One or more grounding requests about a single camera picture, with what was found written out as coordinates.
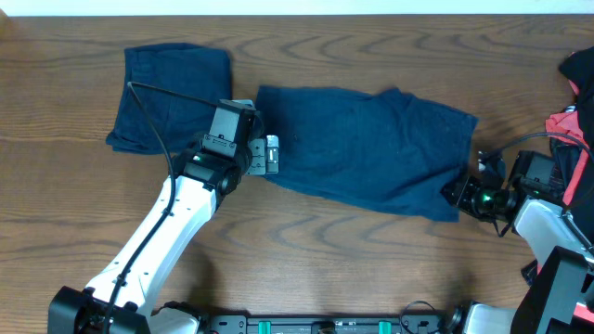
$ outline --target folded cloth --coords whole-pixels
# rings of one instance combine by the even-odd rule
[[[468,166],[473,116],[398,89],[261,87],[256,108],[280,143],[268,180],[373,211],[458,220],[440,190]]]
[[[106,142],[115,151],[162,153],[126,83],[150,84],[217,102],[231,98],[231,69],[226,51],[189,44],[128,48],[122,100],[113,131]],[[200,102],[135,88],[143,106],[172,152],[186,148],[197,132],[208,131],[214,109]]]

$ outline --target wooden table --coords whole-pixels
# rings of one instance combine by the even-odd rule
[[[398,86],[478,116],[476,150],[542,130],[572,101],[557,65],[594,45],[593,27],[588,16],[12,19],[0,37],[0,331],[45,331],[55,293],[102,270],[161,189],[162,156],[104,143],[124,48],[226,48],[241,98],[260,84]],[[523,148],[546,151],[547,141]],[[532,259],[520,238],[468,216],[368,212],[246,177],[187,247],[159,304],[253,314],[395,314],[419,299],[515,307]]]

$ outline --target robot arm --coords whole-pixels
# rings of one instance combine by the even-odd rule
[[[178,176],[175,182],[176,198],[172,213],[134,262],[115,303],[116,306],[124,307],[127,302],[133,302],[138,307],[136,312],[147,318],[179,256],[198,230],[213,217],[216,209],[215,190],[205,189],[202,182],[186,176]],[[165,180],[161,194],[147,218],[113,261],[87,284],[86,287],[94,291],[95,298],[104,302],[110,300],[117,276],[161,217],[169,200],[170,187],[169,179]]]
[[[260,129],[253,131],[256,121]],[[169,215],[162,220],[172,190],[167,178],[152,210],[115,259],[82,292],[64,287],[56,295],[48,333],[97,332],[106,321],[110,333],[195,333],[200,320],[193,315],[171,309],[151,318],[151,312],[184,248],[241,177],[278,172],[278,138],[260,138],[263,131],[251,101],[221,100],[209,133],[174,158],[175,199]],[[110,312],[118,277],[122,283],[126,264],[159,220],[162,224],[131,263]]]

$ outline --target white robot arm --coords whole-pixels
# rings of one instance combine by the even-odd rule
[[[161,287],[179,256],[216,210],[214,190],[205,189],[202,182],[185,176],[178,176],[175,182],[176,196],[172,212],[132,265],[126,284],[120,289],[115,303],[116,306],[124,307],[127,302],[133,302],[138,307],[136,312],[147,318],[150,317]],[[168,178],[147,218],[115,259],[87,284],[87,288],[94,290],[95,298],[104,302],[110,300],[117,276],[161,217],[169,200],[170,190],[171,182]]]

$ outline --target red cloth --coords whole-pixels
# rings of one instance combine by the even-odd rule
[[[562,112],[550,115],[549,119],[545,121],[545,127],[547,128],[547,132],[568,134],[574,136],[575,138],[579,139],[582,143],[586,144],[586,142],[584,141],[584,133],[577,124],[577,111]],[[567,138],[560,137],[557,139],[568,144],[575,144],[575,142]],[[582,177],[582,173],[584,173],[584,169],[586,168],[587,162],[588,153],[585,152],[585,150],[582,150],[582,153],[579,156],[579,160],[577,161],[577,165],[574,169],[574,175],[572,176],[572,179],[569,182],[567,189],[565,189],[565,194],[563,195],[563,202],[567,205],[571,203],[572,198],[574,197],[575,189],[577,188],[579,179]]]

